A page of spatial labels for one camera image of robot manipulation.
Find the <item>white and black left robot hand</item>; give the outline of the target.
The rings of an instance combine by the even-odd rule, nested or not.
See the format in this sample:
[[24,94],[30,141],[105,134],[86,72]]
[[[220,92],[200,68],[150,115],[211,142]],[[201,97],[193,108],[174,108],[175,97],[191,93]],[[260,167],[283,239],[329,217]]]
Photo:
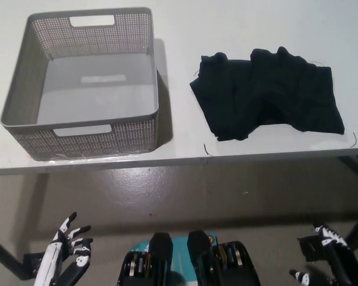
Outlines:
[[93,239],[77,236],[88,232],[91,227],[87,225],[70,231],[69,227],[76,217],[77,212],[68,216],[48,244],[35,285],[76,285],[88,270]]

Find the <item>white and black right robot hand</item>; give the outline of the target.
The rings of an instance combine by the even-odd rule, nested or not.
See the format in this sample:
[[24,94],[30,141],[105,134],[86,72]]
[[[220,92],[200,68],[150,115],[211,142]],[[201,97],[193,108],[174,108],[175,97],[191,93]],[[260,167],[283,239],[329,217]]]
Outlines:
[[318,270],[291,269],[289,274],[299,285],[358,285],[358,260],[346,240],[324,223],[314,223],[316,235],[298,239],[307,262],[326,261],[333,277]]

